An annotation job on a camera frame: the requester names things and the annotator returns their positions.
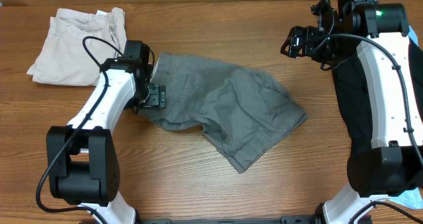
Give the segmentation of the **grey shorts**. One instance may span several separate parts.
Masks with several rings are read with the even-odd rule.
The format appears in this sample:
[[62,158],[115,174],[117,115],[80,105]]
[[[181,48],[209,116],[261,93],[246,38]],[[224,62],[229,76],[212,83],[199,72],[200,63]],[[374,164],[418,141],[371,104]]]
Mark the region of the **grey shorts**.
[[169,131],[201,125],[239,173],[307,119],[275,78],[233,63],[161,53],[153,82],[165,86],[166,107],[139,113]]

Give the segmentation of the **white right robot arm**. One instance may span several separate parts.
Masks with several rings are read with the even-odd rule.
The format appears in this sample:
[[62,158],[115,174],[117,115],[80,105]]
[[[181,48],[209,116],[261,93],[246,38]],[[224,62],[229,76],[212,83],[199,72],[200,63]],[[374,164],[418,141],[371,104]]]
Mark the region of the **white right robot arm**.
[[313,215],[285,215],[282,223],[370,223],[369,211],[422,186],[422,120],[409,66],[409,24],[400,3],[320,0],[311,7],[317,26],[295,26],[281,47],[336,71],[356,56],[371,108],[370,149],[351,155],[348,181]]

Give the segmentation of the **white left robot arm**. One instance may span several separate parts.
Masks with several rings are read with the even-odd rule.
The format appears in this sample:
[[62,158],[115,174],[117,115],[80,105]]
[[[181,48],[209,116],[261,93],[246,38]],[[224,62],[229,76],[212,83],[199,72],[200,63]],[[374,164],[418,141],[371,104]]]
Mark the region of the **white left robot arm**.
[[155,56],[142,41],[128,40],[118,57],[97,65],[100,79],[84,107],[46,135],[48,167],[36,203],[48,213],[87,211],[97,223],[140,223],[119,191],[112,133],[125,109],[164,109],[166,88],[152,83]]

